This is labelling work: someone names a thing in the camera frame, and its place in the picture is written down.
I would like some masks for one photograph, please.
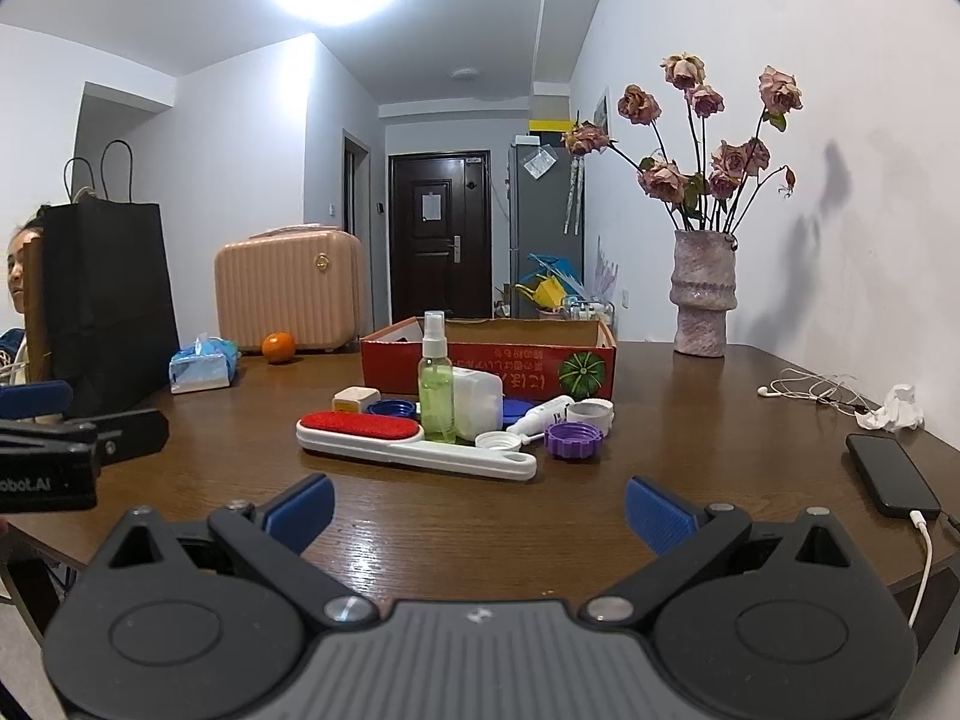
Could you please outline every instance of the smartphone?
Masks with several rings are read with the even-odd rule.
[[[847,448],[881,514],[909,519],[916,509],[926,520],[939,517],[940,501],[896,439],[851,434]]]

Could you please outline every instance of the vase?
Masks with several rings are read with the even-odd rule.
[[[723,357],[727,312],[736,308],[736,242],[709,230],[676,230],[673,287],[677,336],[673,347],[696,357]]]

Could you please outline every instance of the ceiling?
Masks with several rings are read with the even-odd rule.
[[[501,100],[530,93],[535,54],[538,79],[569,81],[596,3],[397,0],[364,22],[315,28],[272,0],[4,0],[0,22],[171,76],[313,30],[378,103]],[[450,79],[464,67],[478,79]]]

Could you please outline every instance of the dried rose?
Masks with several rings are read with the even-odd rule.
[[[650,170],[637,174],[637,182],[649,196],[680,206],[690,179],[680,172],[676,162],[656,162]]]
[[[740,148],[750,157],[750,160],[747,162],[747,175],[760,175],[761,170],[766,170],[767,167],[770,167],[770,151],[760,138],[750,138],[750,140]]]
[[[577,124],[570,132],[563,135],[563,145],[575,157],[582,157],[591,151],[600,151],[601,148],[611,146],[613,141],[603,129],[596,124],[584,122]]]
[[[692,53],[674,53],[666,57],[661,68],[664,68],[666,82],[683,90],[692,89],[707,77],[704,60]]]
[[[797,79],[767,65],[760,76],[760,99],[767,110],[774,116],[783,116],[791,110],[800,110],[800,89],[797,88]]]
[[[694,113],[701,119],[707,119],[723,110],[723,97],[707,84],[700,84],[686,93],[686,101],[693,106]]]
[[[720,141],[720,148],[713,153],[712,165],[715,170],[721,170],[727,175],[741,179],[747,169],[747,149],[744,146],[731,146],[727,141]]]
[[[733,197],[736,188],[740,186],[740,180],[723,170],[714,170],[710,174],[707,184],[710,188],[710,194],[718,200],[729,200]]]
[[[624,119],[630,119],[631,124],[652,124],[661,114],[654,95],[648,95],[634,83],[627,87],[616,109]]]

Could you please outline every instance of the blue gripper pad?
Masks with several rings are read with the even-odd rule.
[[[627,483],[624,508],[630,529],[656,555],[668,552],[699,529],[693,512],[669,500],[640,479]]]
[[[290,494],[268,504],[263,530],[298,555],[333,519],[333,483],[322,474],[304,480]]]
[[[64,381],[0,386],[0,419],[30,419],[70,408],[73,389]]]

